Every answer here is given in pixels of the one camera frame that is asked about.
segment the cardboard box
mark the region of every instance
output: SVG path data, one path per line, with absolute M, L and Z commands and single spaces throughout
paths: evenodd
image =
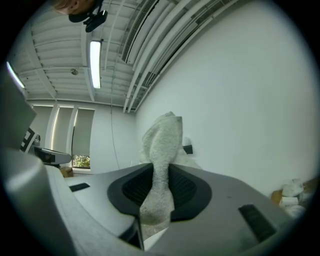
M 72 167 L 60 167 L 59 169 L 64 178 L 69 178 L 74 176 Z

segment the ceiling beam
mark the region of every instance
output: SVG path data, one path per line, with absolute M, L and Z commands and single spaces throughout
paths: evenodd
M 89 91 L 90 99 L 94 102 L 96 91 L 92 84 L 92 79 L 90 79 L 90 70 L 88 66 L 88 53 L 90 52 L 90 42 L 92 39 L 92 32 L 86 32 L 86 26 L 81 25 L 81 56 L 82 56 L 82 65 L 83 68 L 85 83 Z
M 42 65 L 40 63 L 39 57 L 36 52 L 36 48 L 34 45 L 34 40 L 32 38 L 31 27 L 27 28 L 26 38 L 25 38 L 25 49 L 28 55 L 28 58 L 36 69 L 35 72 L 38 75 L 41 83 L 49 92 L 52 98 L 56 99 L 57 92 L 55 88 L 52 86 L 51 82 L 49 81 L 45 71 L 42 69 Z

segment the ceiling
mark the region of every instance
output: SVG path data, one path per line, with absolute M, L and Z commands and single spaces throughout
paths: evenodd
M 92 33 L 85 32 L 82 22 L 70 22 L 67 15 L 55 12 L 48 4 L 39 9 L 21 31 L 8 57 L 25 85 L 26 99 L 127 105 L 126 98 L 128 95 L 132 98 L 139 78 L 133 82 L 133 90 L 129 90 L 135 72 L 133 65 L 125 63 L 121 56 L 144 1 L 139 4 L 136 0 L 126 0 L 122 6 L 121 0 L 105 0 L 102 9 L 108 12 L 106 22 Z M 182 14 L 199 1 L 190 1 Z M 180 0 L 170 2 L 177 4 Z M 230 0 L 216 2 L 223 6 Z M 88 53 L 92 40 L 102 41 L 100 89 L 93 88 L 90 78 Z M 128 111 L 137 108 L 148 94 L 147 89 L 144 84 L 139 86 Z

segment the air vent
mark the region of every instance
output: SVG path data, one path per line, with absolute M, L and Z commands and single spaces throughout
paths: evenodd
M 130 30 L 129 36 L 127 37 L 124 49 L 123 49 L 123 54 L 122 54 L 122 60 L 127 63 L 128 57 L 130 50 L 132 48 L 132 45 L 139 33 L 139 30 L 143 23 L 145 22 L 146 18 L 154 8 L 155 4 L 158 3 L 159 0 L 147 0 L 140 13 L 138 14 L 137 18 L 134 21 L 134 24 Z

